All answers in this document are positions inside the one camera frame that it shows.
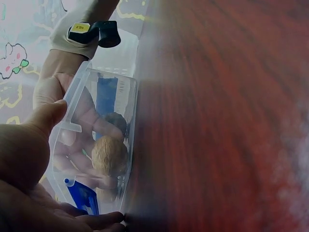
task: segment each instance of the hand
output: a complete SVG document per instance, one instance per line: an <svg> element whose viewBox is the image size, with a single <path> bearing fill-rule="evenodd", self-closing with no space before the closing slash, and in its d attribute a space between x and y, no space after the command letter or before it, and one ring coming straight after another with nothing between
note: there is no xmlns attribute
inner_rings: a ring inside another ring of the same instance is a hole
<svg viewBox="0 0 309 232"><path fill-rule="evenodd" d="M49 161L50 132L66 109L65 101L46 104L25 124L0 125L0 231L125 231L121 213L85 215L38 184Z"/></svg>
<svg viewBox="0 0 309 232"><path fill-rule="evenodd" d="M34 107L62 99L72 79L73 75L63 73L57 73L48 78L40 78L34 92ZM55 167L64 173L76 175L78 181L92 189L95 187L100 189L115 188L117 186L116 180L101 175L92 166L89 158L94 146L92 131L119 140L123 140L123 135L117 127L106 122L96 112L92 97L86 88L82 93L72 122L82 126L82 133L67 130L61 134L63 144L57 146L54 152Z"/></svg>

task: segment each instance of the walnut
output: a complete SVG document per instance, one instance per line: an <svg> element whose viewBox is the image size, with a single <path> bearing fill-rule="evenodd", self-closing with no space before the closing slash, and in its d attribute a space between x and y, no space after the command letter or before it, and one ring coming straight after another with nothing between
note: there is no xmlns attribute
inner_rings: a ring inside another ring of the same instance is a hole
<svg viewBox="0 0 309 232"><path fill-rule="evenodd" d="M107 114L104 119L115 125L119 130L121 130L124 137L126 136L126 120L124 117L122 117L121 114L118 113L110 113Z"/></svg>
<svg viewBox="0 0 309 232"><path fill-rule="evenodd" d="M103 175L117 178L126 173L126 146L117 139L103 136L95 142L92 149L92 165ZM118 189L96 189L99 201L111 203L115 200Z"/></svg>

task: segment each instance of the blue object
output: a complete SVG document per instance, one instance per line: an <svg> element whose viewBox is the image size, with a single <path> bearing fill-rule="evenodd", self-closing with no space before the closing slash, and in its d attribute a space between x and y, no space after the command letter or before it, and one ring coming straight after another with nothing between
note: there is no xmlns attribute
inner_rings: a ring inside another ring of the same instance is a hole
<svg viewBox="0 0 309 232"><path fill-rule="evenodd" d="M78 209L85 210L90 215L99 215L96 192L78 181L64 179L64 183Z"/></svg>
<svg viewBox="0 0 309 232"><path fill-rule="evenodd" d="M114 112L115 99L117 93L118 78L102 78L98 73L98 87L97 87L97 105L96 110L100 115L106 115ZM102 135L96 133L96 140Z"/></svg>

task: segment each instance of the fingernail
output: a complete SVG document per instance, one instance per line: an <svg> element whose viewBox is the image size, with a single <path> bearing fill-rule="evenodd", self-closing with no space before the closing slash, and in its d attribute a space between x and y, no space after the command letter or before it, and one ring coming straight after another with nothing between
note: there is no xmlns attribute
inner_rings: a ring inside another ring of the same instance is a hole
<svg viewBox="0 0 309 232"><path fill-rule="evenodd" d="M54 102L54 104L65 104L65 103L67 103L67 102L64 99L60 99L60 100Z"/></svg>

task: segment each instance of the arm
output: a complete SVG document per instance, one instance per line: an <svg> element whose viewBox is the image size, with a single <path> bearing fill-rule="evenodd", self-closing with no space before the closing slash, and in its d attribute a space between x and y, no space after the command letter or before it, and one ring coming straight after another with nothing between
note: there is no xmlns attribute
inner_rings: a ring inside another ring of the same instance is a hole
<svg viewBox="0 0 309 232"><path fill-rule="evenodd" d="M67 40L69 28L76 22L109 20L119 0L80 1L57 24L50 36L51 50L43 64L33 94L33 108L63 98L81 63L93 58L98 42L81 45Z"/></svg>

